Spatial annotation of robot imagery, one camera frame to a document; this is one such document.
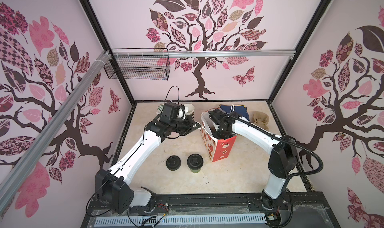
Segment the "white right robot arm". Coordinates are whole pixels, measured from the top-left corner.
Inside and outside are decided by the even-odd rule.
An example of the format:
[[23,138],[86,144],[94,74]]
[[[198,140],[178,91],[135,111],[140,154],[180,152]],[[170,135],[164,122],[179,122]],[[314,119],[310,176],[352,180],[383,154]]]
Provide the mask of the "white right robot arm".
[[[215,124],[215,134],[220,138],[230,135],[241,135],[261,147],[268,155],[268,169],[270,171],[267,185],[262,191],[261,204],[266,210],[273,210],[289,181],[296,176],[308,176],[321,172],[324,168],[322,159],[313,151],[299,145],[291,136],[279,136],[262,129],[236,112],[225,113],[220,109],[208,112]],[[306,152],[318,162],[318,168],[309,172],[296,172],[292,170],[299,162],[297,150]]]

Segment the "black plastic cup lid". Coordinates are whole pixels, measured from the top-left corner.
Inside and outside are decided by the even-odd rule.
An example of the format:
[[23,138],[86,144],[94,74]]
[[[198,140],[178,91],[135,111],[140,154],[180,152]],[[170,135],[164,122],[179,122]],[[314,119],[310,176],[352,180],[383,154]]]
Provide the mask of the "black plastic cup lid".
[[199,169],[204,165],[204,159],[199,154],[191,154],[187,159],[187,165],[190,169]]

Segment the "red white paper takeout bag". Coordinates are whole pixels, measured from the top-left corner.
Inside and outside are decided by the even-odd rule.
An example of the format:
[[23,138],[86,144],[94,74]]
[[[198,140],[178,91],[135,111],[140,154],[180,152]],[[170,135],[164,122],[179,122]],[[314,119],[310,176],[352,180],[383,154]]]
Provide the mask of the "red white paper takeout bag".
[[203,128],[200,129],[201,136],[208,152],[211,162],[220,161],[226,159],[235,144],[237,135],[230,135],[227,139],[219,138],[214,134],[216,127],[213,121],[209,118],[208,111],[201,114],[201,120]]

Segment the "green paper coffee cup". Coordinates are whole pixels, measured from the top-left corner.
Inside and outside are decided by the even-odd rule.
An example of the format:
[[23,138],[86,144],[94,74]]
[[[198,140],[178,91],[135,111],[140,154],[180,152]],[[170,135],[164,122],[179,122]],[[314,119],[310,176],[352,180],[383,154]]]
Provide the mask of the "green paper coffee cup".
[[199,168],[199,169],[190,169],[190,171],[192,173],[194,173],[194,174],[197,174],[197,173],[199,173],[201,171],[201,168]]

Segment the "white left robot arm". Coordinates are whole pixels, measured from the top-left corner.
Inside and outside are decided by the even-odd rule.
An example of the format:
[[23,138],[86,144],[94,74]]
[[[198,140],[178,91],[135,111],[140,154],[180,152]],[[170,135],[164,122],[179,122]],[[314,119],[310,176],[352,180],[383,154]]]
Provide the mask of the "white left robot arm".
[[201,128],[190,109],[182,104],[165,103],[159,114],[144,127],[142,136],[128,153],[108,170],[95,175],[94,197],[108,210],[122,214],[130,207],[145,207],[153,194],[145,188],[131,189],[133,177],[149,155],[172,133],[186,136]]

